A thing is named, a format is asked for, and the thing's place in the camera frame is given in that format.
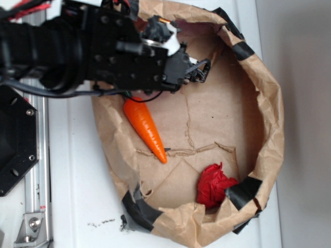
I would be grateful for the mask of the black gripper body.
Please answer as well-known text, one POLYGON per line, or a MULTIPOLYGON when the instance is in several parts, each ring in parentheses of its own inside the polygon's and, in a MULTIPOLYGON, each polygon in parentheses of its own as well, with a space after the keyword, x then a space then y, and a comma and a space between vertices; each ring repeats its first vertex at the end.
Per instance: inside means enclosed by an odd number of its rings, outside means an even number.
POLYGON ((129 17, 104 8, 90 11, 86 31, 90 45, 85 79, 119 91, 176 92, 184 83, 189 56, 177 34, 166 43, 143 39, 129 17))

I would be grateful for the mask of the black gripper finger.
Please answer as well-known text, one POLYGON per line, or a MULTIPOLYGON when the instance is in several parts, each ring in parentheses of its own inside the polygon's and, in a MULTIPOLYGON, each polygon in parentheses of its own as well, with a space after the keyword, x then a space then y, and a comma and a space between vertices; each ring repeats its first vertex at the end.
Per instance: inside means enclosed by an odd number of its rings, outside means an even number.
POLYGON ((146 40, 151 40, 159 43, 166 43, 173 35, 180 32, 174 21, 166 20, 158 15, 148 19, 145 29, 141 33, 141 37, 146 40))
POLYGON ((189 58, 188 69, 185 72, 185 80, 191 82, 204 83, 207 79, 211 68, 211 60, 206 58, 198 61, 194 58, 189 58))

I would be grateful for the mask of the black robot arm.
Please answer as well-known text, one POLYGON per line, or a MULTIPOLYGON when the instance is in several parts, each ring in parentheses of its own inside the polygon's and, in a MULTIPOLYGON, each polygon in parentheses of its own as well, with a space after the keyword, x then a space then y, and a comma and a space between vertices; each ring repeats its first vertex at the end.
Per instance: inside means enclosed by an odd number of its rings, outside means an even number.
POLYGON ((1 84, 37 96, 83 95, 84 81, 108 83, 88 96, 128 91, 178 91, 189 81, 205 82, 211 62, 197 61, 179 42, 176 23, 154 15, 135 26, 129 1, 100 6, 63 1, 59 16, 38 26, 16 19, 41 11, 50 1, 22 1, 1 11, 1 84))

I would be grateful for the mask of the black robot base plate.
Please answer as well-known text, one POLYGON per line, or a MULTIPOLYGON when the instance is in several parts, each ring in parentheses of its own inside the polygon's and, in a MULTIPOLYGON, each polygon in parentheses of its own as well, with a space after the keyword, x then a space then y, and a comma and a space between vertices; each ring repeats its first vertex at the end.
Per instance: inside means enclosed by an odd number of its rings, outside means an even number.
POLYGON ((1 86, 1 197, 38 162, 37 110, 15 90, 1 86))

